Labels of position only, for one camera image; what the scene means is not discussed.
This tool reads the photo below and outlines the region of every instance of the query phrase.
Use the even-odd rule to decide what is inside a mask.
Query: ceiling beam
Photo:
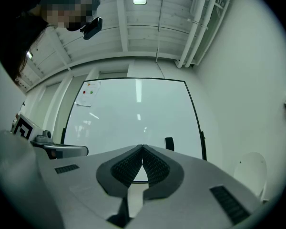
[[[118,9],[122,49],[123,49],[123,52],[127,52],[128,51],[128,31],[127,31],[125,0],[116,0],[116,2],[117,2],[117,9]]]
[[[82,63],[87,63],[87,62],[92,62],[92,61],[96,61],[96,60],[101,60],[101,59],[110,59],[110,58],[119,58],[119,57],[155,57],[156,53],[155,52],[112,52],[112,53],[102,53],[102,54],[97,54],[91,57],[87,57],[84,59],[80,59],[77,61],[74,61],[70,64],[68,64],[67,66],[63,66],[59,69],[55,69],[53,70],[50,74],[46,75],[45,77],[43,77],[42,79],[38,80],[37,82],[35,82],[28,90],[30,91],[31,89],[33,89],[35,86],[39,85],[40,83],[44,82],[45,80],[47,80],[48,78],[50,78],[51,76],[66,70],[68,67],[71,68],[73,66],[82,64]],[[165,58],[165,59],[174,59],[174,60],[179,60],[180,59],[180,55],[175,55],[175,54],[169,54],[169,53],[159,53],[158,55],[159,58]]]
[[[21,79],[30,87],[33,85],[33,83],[26,77],[23,73],[20,74]]]
[[[27,66],[30,67],[34,71],[34,73],[38,76],[39,79],[44,77],[43,73],[41,73],[41,71],[37,68],[37,66],[29,58],[27,59]]]
[[[46,30],[46,35],[48,36],[54,50],[56,51],[63,64],[68,65],[69,63],[71,63],[71,58],[63,47],[55,29],[53,27],[48,27]]]
[[[25,91],[27,91],[27,89],[30,87],[30,85],[28,85],[23,78],[18,78],[18,83]]]

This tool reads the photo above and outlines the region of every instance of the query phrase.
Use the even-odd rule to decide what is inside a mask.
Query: gray plastic surface
[[[106,219],[118,213],[122,199],[106,194],[96,180],[99,165],[131,150],[129,146],[93,156],[59,160],[41,159],[40,167],[44,180],[57,201],[66,228],[72,228],[78,210],[88,208]],[[224,185],[225,188],[252,213],[260,202],[247,188],[234,178],[207,161],[181,155],[179,153],[151,146],[156,151],[177,161],[184,170],[184,180],[180,187],[168,198],[146,201],[139,214],[126,228],[228,228],[232,222],[222,210],[209,188]],[[63,174],[56,174],[54,168],[76,164],[80,168]],[[74,210],[73,217],[65,208]]]
[[[45,149],[55,149],[57,152],[62,152],[62,158],[79,157],[88,155],[89,151],[86,146],[71,146],[63,144],[45,144]]]
[[[9,132],[0,132],[0,189],[34,228],[64,228],[61,213],[41,178],[33,147],[24,137]]]

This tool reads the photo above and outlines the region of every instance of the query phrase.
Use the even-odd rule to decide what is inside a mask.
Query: person
[[[17,82],[27,61],[27,52],[48,26],[75,31],[93,20],[100,0],[3,0],[7,13],[0,11],[0,61]]]

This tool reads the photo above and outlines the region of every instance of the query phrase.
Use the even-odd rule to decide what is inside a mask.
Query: whiteboard
[[[88,155],[94,155],[138,144],[166,148],[165,138],[172,137],[175,152],[202,158],[200,128],[184,81],[85,81],[77,98],[96,83],[99,89],[90,107],[74,102],[65,144],[87,146]]]

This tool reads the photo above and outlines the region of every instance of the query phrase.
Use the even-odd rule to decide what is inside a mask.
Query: ceiling panel
[[[135,5],[133,0],[124,0],[125,16],[127,25],[128,51],[138,52],[138,55],[156,54],[158,49],[158,24],[162,0],[147,0],[145,5]],[[181,56],[187,41],[193,19],[190,14],[192,0],[164,0],[162,6],[161,28],[160,28],[160,53],[171,54],[169,58]],[[208,1],[204,4],[201,21],[206,13]],[[100,55],[112,56],[122,50],[122,42],[119,28],[117,0],[101,0],[97,16],[103,18],[102,31],[97,33],[90,40],[84,40],[83,34],[78,30],[70,32],[64,28],[55,28],[63,49],[71,59],[71,67],[77,61],[85,59],[93,60],[100,58]],[[42,36],[32,46],[32,61],[40,69],[45,77],[53,70],[65,67],[61,57],[55,52],[47,35]],[[36,74],[28,67],[24,69],[25,77],[32,83],[39,80]]]

